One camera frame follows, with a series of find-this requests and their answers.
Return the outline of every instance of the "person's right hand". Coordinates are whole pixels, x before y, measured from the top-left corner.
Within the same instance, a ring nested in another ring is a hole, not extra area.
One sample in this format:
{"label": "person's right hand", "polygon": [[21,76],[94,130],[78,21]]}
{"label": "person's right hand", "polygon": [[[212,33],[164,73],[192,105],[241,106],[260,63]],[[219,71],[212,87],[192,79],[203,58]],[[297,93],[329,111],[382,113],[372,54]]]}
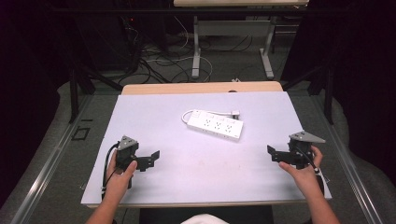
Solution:
{"label": "person's right hand", "polygon": [[[311,149],[315,156],[314,164],[319,168],[323,155],[317,147],[312,146]],[[291,165],[281,161],[279,166],[294,178],[294,182],[305,198],[314,196],[323,197],[312,165],[308,165],[304,169],[297,170]]]}

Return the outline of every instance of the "power outlet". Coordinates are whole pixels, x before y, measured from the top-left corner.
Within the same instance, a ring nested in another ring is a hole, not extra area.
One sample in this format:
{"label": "power outlet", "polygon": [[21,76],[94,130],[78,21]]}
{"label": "power outlet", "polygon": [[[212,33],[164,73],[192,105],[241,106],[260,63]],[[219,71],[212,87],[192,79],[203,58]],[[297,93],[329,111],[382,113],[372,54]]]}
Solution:
{"label": "power outlet", "polygon": [[187,126],[197,131],[210,133],[223,138],[239,140],[244,122],[224,116],[193,110]]}

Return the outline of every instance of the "power strip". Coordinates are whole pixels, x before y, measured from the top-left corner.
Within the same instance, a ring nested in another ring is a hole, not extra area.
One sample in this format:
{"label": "power strip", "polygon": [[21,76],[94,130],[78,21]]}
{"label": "power strip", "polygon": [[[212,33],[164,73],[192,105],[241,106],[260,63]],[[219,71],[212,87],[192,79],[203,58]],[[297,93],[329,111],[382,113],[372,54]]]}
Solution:
{"label": "power strip", "polygon": [[244,122],[224,116],[208,113],[203,110],[193,110],[187,126],[204,133],[210,133],[223,138],[239,140]]}

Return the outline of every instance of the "gray carpet floor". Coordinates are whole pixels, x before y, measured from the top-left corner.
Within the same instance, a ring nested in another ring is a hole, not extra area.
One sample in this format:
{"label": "gray carpet floor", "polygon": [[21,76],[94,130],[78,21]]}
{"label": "gray carpet floor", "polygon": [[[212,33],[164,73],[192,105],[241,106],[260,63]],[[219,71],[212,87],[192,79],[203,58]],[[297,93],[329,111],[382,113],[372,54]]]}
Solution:
{"label": "gray carpet floor", "polygon": [[[248,47],[243,51],[218,52],[211,50],[214,48],[232,49],[244,38],[244,36],[221,36],[208,37],[202,41],[202,47],[205,48],[202,57],[205,57],[207,61],[201,60],[202,75],[194,81],[224,82],[231,81],[234,78],[239,78],[241,81],[267,80],[263,74],[262,61],[258,52],[258,48],[262,48],[262,38],[253,38],[250,44],[249,38],[247,38],[237,47],[238,49]],[[290,35],[279,36],[276,39],[275,53],[270,54],[270,61],[276,74],[275,80],[280,80],[292,40],[293,36]],[[186,53],[187,56],[180,58],[192,55],[189,49],[180,49],[180,46],[174,46],[174,49],[178,50],[180,54]],[[147,54],[152,54],[151,48],[147,48]],[[146,57],[146,60],[150,61],[157,58],[157,55],[151,55]],[[191,72],[189,70],[191,63],[192,60],[184,60],[180,61],[178,66],[165,66],[169,63],[150,62],[155,70],[169,79],[175,78],[175,82],[187,80],[187,76]],[[187,71],[187,75],[179,74],[182,72],[181,68]],[[143,69],[139,68],[136,74],[139,73],[143,74]],[[139,83],[146,79],[144,75],[124,78],[120,77],[118,72],[107,75],[114,78],[115,81],[120,81],[122,85]],[[119,92],[111,90],[101,82],[94,81],[94,84],[97,88],[95,95],[80,95],[81,105],[85,106],[71,132],[69,132],[71,128],[68,125],[71,112],[68,84],[59,89],[61,103],[58,111],[27,171],[2,207],[0,211],[1,223],[11,223],[35,180],[40,175],[43,166],[48,162],[52,153],[61,147],[64,148],[64,152],[60,155],[59,162],[52,169],[50,182],[45,186],[43,193],[39,195],[39,200],[33,204],[34,209],[31,210],[30,214],[27,214],[27,223],[82,223],[92,213],[90,208],[80,204],[80,199],[119,94]],[[361,209],[361,202],[340,162],[340,155],[334,150],[337,145],[334,141],[331,141],[332,134],[329,131],[328,124],[323,120],[320,108],[318,108],[318,105],[321,105],[323,94],[309,96],[305,88],[306,83],[301,83],[290,90],[290,99],[304,129],[330,140],[320,148],[325,155],[322,169],[331,180],[328,185],[333,196],[330,201],[332,208],[342,223],[372,223],[368,221],[367,214]],[[342,107],[334,102],[332,111],[333,127],[347,150],[347,121],[343,115]],[[87,129],[89,129],[87,138],[78,140],[82,134],[78,130]],[[393,211],[396,211],[394,203],[396,202],[396,190],[394,186],[373,165],[354,157],[352,154],[350,155],[354,161],[353,166],[357,167],[359,177],[383,223],[395,223],[396,216]],[[309,211],[305,203],[275,204],[273,205],[273,215],[275,223],[302,223],[309,219]],[[139,209],[120,208],[116,214],[116,220],[119,223],[123,219],[123,223],[138,223],[138,218]]]}

